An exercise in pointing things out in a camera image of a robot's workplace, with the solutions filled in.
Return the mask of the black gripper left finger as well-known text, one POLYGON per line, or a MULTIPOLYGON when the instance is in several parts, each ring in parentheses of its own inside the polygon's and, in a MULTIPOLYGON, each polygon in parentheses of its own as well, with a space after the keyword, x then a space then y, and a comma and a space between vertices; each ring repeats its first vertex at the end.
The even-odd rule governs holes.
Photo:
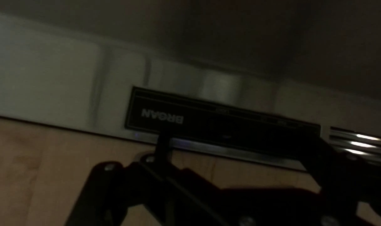
POLYGON ((238 226, 239 214, 222 190, 166 161, 172 139, 163 132, 151 155, 126 168, 115 161, 95 165, 65 226, 121 226, 135 206, 163 226, 238 226))

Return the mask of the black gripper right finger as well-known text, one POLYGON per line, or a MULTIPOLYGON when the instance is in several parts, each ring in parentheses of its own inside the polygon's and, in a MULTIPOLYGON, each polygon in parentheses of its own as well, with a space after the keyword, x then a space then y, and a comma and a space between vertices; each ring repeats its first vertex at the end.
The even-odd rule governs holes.
POLYGON ((357 217, 359 203, 367 203, 381 217, 381 168, 352 154, 339 154, 316 136, 298 140, 298 160, 319 185, 324 219, 339 226, 363 225, 357 217))

